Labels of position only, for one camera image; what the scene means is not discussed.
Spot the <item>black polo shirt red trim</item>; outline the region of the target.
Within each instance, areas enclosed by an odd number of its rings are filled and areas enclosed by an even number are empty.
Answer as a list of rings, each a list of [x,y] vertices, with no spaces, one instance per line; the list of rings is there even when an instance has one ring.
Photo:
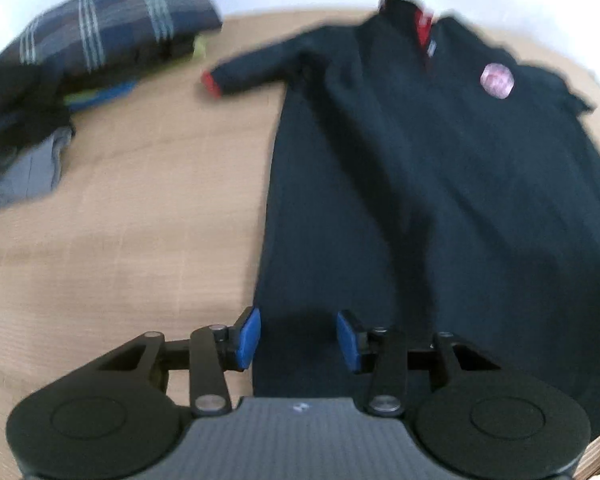
[[[588,104],[451,15],[384,0],[236,56],[216,96],[280,81],[253,302],[256,396],[362,396],[336,315],[437,332],[562,390],[600,434],[600,153]]]

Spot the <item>navy plaid folded garment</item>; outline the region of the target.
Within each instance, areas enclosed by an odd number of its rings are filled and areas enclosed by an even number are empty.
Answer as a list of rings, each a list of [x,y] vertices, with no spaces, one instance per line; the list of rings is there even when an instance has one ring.
[[[221,27],[211,0],[66,0],[30,21],[0,61],[99,77],[192,52],[197,36]]]

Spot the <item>grey folded garment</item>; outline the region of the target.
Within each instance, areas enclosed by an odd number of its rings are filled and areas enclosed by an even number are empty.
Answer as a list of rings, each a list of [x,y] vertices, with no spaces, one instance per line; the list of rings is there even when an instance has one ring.
[[[53,192],[61,178],[61,154],[73,137],[71,128],[59,128],[0,169],[0,209]]]

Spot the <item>black folded garment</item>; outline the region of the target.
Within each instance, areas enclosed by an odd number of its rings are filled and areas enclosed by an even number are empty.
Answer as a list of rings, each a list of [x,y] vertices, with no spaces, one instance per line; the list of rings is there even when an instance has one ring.
[[[73,128],[59,78],[39,65],[0,61],[0,167],[61,128]]]

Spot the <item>blue and yellow-green folded garments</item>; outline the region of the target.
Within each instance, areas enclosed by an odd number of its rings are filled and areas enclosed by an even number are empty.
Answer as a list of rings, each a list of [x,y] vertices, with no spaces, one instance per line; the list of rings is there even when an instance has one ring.
[[[206,57],[207,44],[208,38],[205,36],[194,40],[192,54],[194,60],[201,60]],[[108,88],[73,93],[66,96],[64,102],[71,113],[82,112],[82,110],[89,110],[90,108],[101,106],[102,104],[127,96],[136,88],[137,84],[137,80],[129,80]]]

